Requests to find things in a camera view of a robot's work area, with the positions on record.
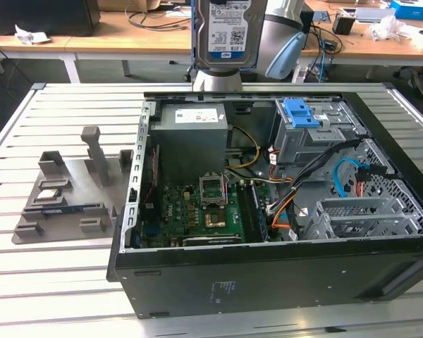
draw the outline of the black computer case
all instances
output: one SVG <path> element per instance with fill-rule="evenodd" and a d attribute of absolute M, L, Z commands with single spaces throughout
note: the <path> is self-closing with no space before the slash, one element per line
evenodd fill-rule
<path fill-rule="evenodd" d="M 314 98 L 324 95 L 308 94 Z M 255 100 L 257 95 L 246 92 L 241 97 Z M 386 152 L 423 205 L 421 172 L 358 95 L 329 94 L 339 96 L 357 111 L 369 130 L 367 136 Z M 187 94 L 157 93 L 155 97 L 184 104 Z M 202 102 L 204 97 L 199 95 L 197 100 Z M 118 221 L 122 228 L 127 223 Z M 107 279 L 123 285 L 139 319 L 388 301 L 423 279 L 423 234 L 305 240 L 270 247 L 244 244 L 119 251 L 121 228 L 115 231 Z"/>
<path fill-rule="evenodd" d="M 100 21 L 97 0 L 0 0 L 0 35 L 28 32 L 89 36 Z"/>

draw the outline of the white label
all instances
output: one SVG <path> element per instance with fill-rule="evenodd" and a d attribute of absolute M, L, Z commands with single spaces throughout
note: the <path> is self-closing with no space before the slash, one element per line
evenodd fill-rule
<path fill-rule="evenodd" d="M 315 120 L 318 120 L 318 121 L 329 120 L 325 114 L 323 114 L 323 115 L 313 115 L 313 117 L 315 118 Z"/>
<path fill-rule="evenodd" d="M 290 237 L 290 239 L 292 241 L 297 241 L 298 240 L 298 236 L 296 235 L 296 233 L 290 229 L 290 231 L 288 231 L 288 236 Z"/>
<path fill-rule="evenodd" d="M 251 0 L 227 1 L 224 5 L 210 3 L 209 51 L 245 51 L 247 21 L 243 15 Z M 222 53 L 230 58 L 230 53 Z"/>
<path fill-rule="evenodd" d="M 56 210 L 44 210 L 44 213 L 63 213 L 62 210 L 56 209 Z"/>
<path fill-rule="evenodd" d="M 276 165 L 277 164 L 276 154 L 269 154 L 269 162 L 272 165 Z"/>
<path fill-rule="evenodd" d="M 215 108 L 178 109 L 176 123 L 214 123 L 218 122 L 218 111 Z"/>
<path fill-rule="evenodd" d="M 300 209 L 300 211 L 299 211 L 299 217 L 305 217 L 305 216 L 308 216 L 309 215 L 309 209 L 307 209 L 307 208 L 302 208 L 302 209 Z"/>

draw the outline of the green circuit board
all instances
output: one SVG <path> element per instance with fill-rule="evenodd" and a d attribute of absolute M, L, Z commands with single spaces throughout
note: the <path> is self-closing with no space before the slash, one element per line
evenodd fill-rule
<path fill-rule="evenodd" d="M 239 237 L 245 243 L 245 233 L 238 203 L 237 185 L 227 184 L 226 205 L 210 204 L 203 207 L 200 187 L 196 185 L 167 185 L 162 190 L 159 222 L 145 223 L 140 228 L 144 247 L 181 246 L 189 237 Z M 271 202 L 269 188 L 257 185 L 262 208 Z M 204 187 L 204 195 L 216 198 L 221 195 L 219 185 Z"/>
<path fill-rule="evenodd" d="M 220 196 L 219 187 L 210 187 L 207 196 Z M 163 219 L 165 231 L 169 237 L 198 237 L 208 235 L 238 235 L 244 242 L 243 225 L 241 224 L 240 207 L 235 192 L 235 186 L 228 187 L 225 226 L 207 227 L 206 214 L 209 209 L 203 209 L 200 203 L 199 186 L 166 186 L 163 193 Z"/>

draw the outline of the wooden desk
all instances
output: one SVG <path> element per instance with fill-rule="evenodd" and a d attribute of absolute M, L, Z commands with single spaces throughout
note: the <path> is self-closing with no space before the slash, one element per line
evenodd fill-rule
<path fill-rule="evenodd" d="M 180 18 L 148 18 L 145 25 L 163 25 Z M 184 30 L 155 32 L 131 25 L 123 12 L 102 12 L 91 37 L 51 37 L 52 42 L 28 46 L 15 37 L 0 36 L 0 48 L 9 58 L 59 59 L 72 83 L 79 83 L 77 60 L 122 60 L 124 75 L 130 75 L 128 60 L 191 60 L 190 23 Z"/>
<path fill-rule="evenodd" d="M 147 19 L 144 25 L 163 25 L 179 18 Z M 154 32 L 131 25 L 122 12 L 102 12 L 92 37 L 72 37 L 66 51 L 89 53 L 191 54 L 190 23 L 173 32 Z"/>
<path fill-rule="evenodd" d="M 328 11 L 329 14 L 335 14 L 336 11 L 331 8 L 353 7 L 351 4 L 328 4 L 319 0 L 306 0 L 314 11 Z M 319 26 L 332 31 L 332 24 L 335 16 L 331 16 L 332 23 L 320 23 Z M 423 21 L 405 20 L 408 25 L 423 27 Z M 367 33 L 369 25 L 364 23 L 354 23 L 349 35 L 339 35 L 343 41 L 344 48 L 342 52 L 334 58 L 337 61 L 340 58 L 395 58 L 410 60 L 423 60 L 423 49 L 418 49 L 412 45 L 410 39 L 400 37 L 400 41 L 394 39 L 374 41 Z M 324 38 L 334 39 L 330 34 L 324 33 Z M 302 56 L 316 56 L 318 52 L 318 41 L 313 36 L 307 40 L 307 48 L 302 52 Z"/>
<path fill-rule="evenodd" d="M 320 0 L 306 0 L 310 8 L 314 11 L 328 11 L 332 23 L 320 23 L 319 26 L 332 31 L 332 24 L 335 19 L 333 14 L 335 8 L 354 7 L 351 4 L 328 4 Z M 423 27 L 423 21 L 404 20 L 408 25 Z M 334 64 L 351 65 L 423 65 L 423 49 L 418 49 L 412 45 L 410 39 L 399 37 L 395 39 L 374 41 L 367 33 L 369 25 L 354 23 L 349 35 L 339 35 L 343 42 L 343 50 L 333 59 Z M 323 32 L 323 38 L 335 40 L 332 35 Z M 307 39 L 306 48 L 301 53 L 298 61 L 298 68 L 295 74 L 304 70 L 318 54 L 318 41 L 310 35 Z"/>
<path fill-rule="evenodd" d="M 306 0 L 316 11 L 335 13 L 333 8 L 349 7 L 350 4 L 328 4 L 319 0 Z M 147 19 L 146 25 L 162 25 L 180 20 L 178 18 Z M 409 20 L 410 25 L 423 27 L 423 21 Z M 320 27 L 332 30 L 331 23 L 320 23 Z M 71 82 L 80 82 L 77 60 L 122 60 L 124 75 L 130 74 L 128 60 L 186 61 L 191 60 L 191 32 L 187 29 L 175 32 L 154 32 L 131 25 L 122 12 L 102 12 L 102 18 L 91 37 L 52 37 L 52 42 L 27 46 L 15 37 L 0 37 L 0 47 L 10 58 L 52 58 L 65 63 Z M 355 23 L 350 35 L 339 35 L 344 48 L 333 60 L 335 64 L 353 65 L 423 65 L 423 49 L 417 49 L 411 41 L 400 38 L 373 41 L 365 33 L 369 26 Z M 323 37 L 333 39 L 327 33 Z M 299 74 L 318 53 L 317 40 L 311 35 L 306 48 L 298 60 L 294 79 L 301 81 Z"/>

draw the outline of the aluminum slotted table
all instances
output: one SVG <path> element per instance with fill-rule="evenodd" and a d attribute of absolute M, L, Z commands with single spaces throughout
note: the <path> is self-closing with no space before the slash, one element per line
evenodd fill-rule
<path fill-rule="evenodd" d="M 0 337 L 423 336 L 423 281 L 388 303 L 139 321 L 121 285 L 105 280 L 111 238 L 14 245 L 13 229 L 43 151 L 85 158 L 87 146 L 79 135 L 83 126 L 98 125 L 104 152 L 117 156 L 135 143 L 143 92 L 190 89 L 186 84 L 37 88 L 0 134 Z M 245 90 L 357 92 L 423 170 L 423 117 L 395 89 L 382 84 L 247 84 Z"/>

